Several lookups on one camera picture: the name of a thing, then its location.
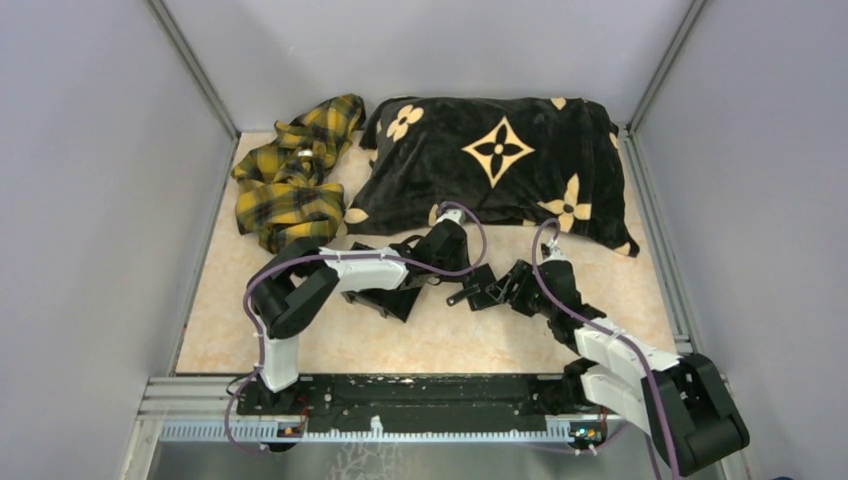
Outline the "black blue card holder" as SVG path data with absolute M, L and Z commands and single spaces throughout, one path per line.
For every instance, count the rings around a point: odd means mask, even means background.
M 448 307 L 466 302 L 471 311 L 481 311 L 506 303 L 499 280 L 490 264 L 477 267 L 462 281 L 463 288 L 446 299 Z

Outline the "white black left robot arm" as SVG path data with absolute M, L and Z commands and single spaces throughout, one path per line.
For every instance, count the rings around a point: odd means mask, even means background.
M 332 296 L 406 321 L 430 280 L 458 282 L 472 270 L 467 233 L 453 219 L 380 249 L 355 243 L 350 250 L 333 250 L 311 239 L 293 242 L 251 278 L 245 292 L 244 305 L 261 338 L 261 401 L 277 414 L 297 406 L 298 337 Z

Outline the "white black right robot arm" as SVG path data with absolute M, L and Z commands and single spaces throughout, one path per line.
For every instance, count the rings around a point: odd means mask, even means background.
M 484 289 L 498 304 L 541 315 L 556 341 L 577 353 L 559 397 L 576 412 L 605 407 L 638 427 L 679 475 L 748 447 L 751 436 L 712 360 L 646 344 L 582 299 L 572 265 L 519 260 Z

